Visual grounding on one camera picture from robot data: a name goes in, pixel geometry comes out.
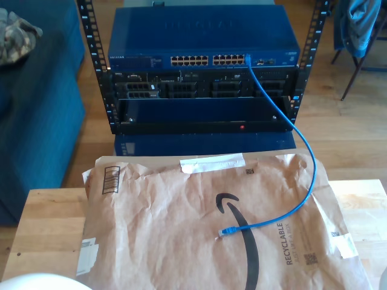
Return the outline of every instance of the blue couch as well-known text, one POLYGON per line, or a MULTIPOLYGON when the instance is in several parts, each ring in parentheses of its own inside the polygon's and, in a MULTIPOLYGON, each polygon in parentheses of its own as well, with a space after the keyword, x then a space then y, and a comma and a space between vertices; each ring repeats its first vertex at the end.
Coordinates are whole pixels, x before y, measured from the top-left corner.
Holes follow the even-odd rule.
POLYGON ((74 0, 0 0, 43 30, 26 60, 0 68, 0 225, 18 223, 31 189, 58 188, 85 110, 85 47, 74 0))

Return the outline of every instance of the blue network switch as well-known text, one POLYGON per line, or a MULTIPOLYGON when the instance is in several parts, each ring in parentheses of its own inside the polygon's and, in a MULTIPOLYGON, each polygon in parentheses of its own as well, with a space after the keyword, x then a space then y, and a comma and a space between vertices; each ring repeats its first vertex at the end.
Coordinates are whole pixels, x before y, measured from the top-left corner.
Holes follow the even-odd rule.
POLYGON ((118 8, 113 72, 296 66, 300 49, 281 5, 118 8))

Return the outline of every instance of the amazon smile logo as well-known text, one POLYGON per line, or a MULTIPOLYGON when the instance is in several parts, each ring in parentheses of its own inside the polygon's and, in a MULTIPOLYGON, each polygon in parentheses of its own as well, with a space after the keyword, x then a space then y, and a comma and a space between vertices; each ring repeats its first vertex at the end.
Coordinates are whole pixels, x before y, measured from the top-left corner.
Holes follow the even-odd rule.
MULTIPOLYGON (((237 198, 235 195, 232 195, 231 193, 219 193, 216 196, 216 206, 221 213, 224 213, 222 200, 225 198, 239 201, 239 198, 237 198)), ((241 212, 233 204, 228 202, 227 205, 229 206, 231 212, 234 214, 234 217, 240 227, 249 225, 241 212)), ((255 290, 258 283, 259 274, 258 249, 256 247, 255 238, 251 229, 243 230, 241 232, 243 235, 247 256, 247 279, 245 290, 255 290)))

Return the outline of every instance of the barcode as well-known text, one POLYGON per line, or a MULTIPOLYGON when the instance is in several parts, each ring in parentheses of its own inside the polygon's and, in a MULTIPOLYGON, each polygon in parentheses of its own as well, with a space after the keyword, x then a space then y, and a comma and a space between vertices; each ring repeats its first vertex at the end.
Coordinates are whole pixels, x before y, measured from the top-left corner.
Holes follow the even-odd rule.
POLYGON ((118 193, 120 183, 120 167, 110 166, 105 168, 105 176, 103 177, 102 194, 118 193))
POLYGON ((82 242, 81 248, 85 248, 85 247, 88 247, 88 246, 90 246, 90 241, 82 242))
POLYGON ((307 265, 317 264, 316 253, 305 254, 304 257, 305 257, 305 262, 307 263, 307 265))

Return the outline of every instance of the wooden table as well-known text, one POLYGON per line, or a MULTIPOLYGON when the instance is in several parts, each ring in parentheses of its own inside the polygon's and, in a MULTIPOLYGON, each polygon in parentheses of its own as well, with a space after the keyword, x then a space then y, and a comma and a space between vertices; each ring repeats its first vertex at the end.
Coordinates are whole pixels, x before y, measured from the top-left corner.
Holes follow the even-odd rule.
MULTIPOLYGON (((331 181, 348 230, 374 289, 387 266, 387 196, 379 180, 331 181)), ((75 278, 85 190, 32 190, 24 207, 3 280, 31 272, 75 278)))

